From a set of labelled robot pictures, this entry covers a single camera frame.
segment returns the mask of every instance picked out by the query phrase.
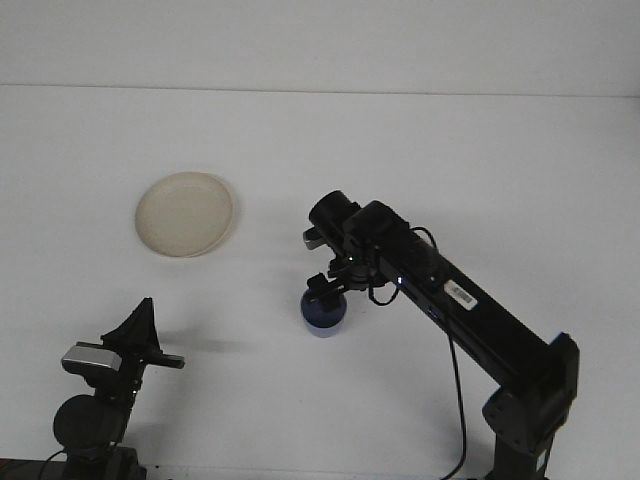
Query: cable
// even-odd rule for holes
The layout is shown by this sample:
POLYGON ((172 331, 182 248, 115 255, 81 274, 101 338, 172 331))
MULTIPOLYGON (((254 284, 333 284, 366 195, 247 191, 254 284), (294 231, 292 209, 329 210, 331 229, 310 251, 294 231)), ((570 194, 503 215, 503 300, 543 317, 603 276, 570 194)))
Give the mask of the cable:
POLYGON ((373 303, 375 303, 379 307, 386 307, 387 305, 389 305, 391 302, 393 302, 396 299, 396 297, 398 296, 398 293, 400 293, 400 287, 396 287, 396 291, 393 292, 393 294, 391 295, 391 298, 386 302, 381 302, 377 300, 375 295, 373 294, 373 279, 369 277, 369 300, 371 300, 373 303))
POLYGON ((42 466, 40 467, 40 472, 38 472, 38 480, 42 480, 42 474, 44 473, 44 469, 47 467, 47 465, 49 465, 49 462, 51 460, 53 460, 54 457, 57 457, 58 455, 60 455, 61 453, 65 453, 65 449, 63 448, 62 450, 54 453, 53 455, 51 455, 49 458, 47 458, 44 463, 42 464, 42 466))
MULTIPOLYGON (((438 244, 436 243, 435 237, 431 234, 429 230, 425 227, 412 227, 411 231, 413 232, 423 232, 429 237, 429 241, 431 242, 431 246, 436 251, 436 253, 440 253, 438 250, 438 244)), ((451 470, 448 474, 442 477, 440 480, 449 480, 452 478, 464 465, 464 462, 467 458, 467 422, 464 415, 464 402, 462 399, 462 386, 460 382, 460 368, 458 366, 458 357, 456 355, 455 344, 453 343, 453 335, 451 333, 451 325, 449 323, 449 308, 445 309, 444 319, 445 319, 445 332, 447 334, 447 338, 449 340, 449 350, 451 351, 451 361, 453 363, 453 376, 456 382, 456 395, 458 397, 458 410, 460 412, 460 431, 462 433, 462 452, 460 454, 460 460, 456 464, 456 466, 451 470)))
POLYGON ((453 343, 453 336, 451 335, 451 329, 449 328, 449 320, 446 321, 447 325, 447 337, 449 338, 449 350, 451 351, 451 360, 453 362, 453 375, 456 380, 456 393, 458 396, 458 410, 460 411, 460 430, 462 432, 462 453, 460 454, 460 460, 458 464, 447 475, 440 480, 449 480, 453 477, 464 465, 467 458, 467 422, 464 417, 464 403, 462 401, 462 387, 460 385, 460 369, 458 367, 458 357, 456 356, 456 349, 453 343))

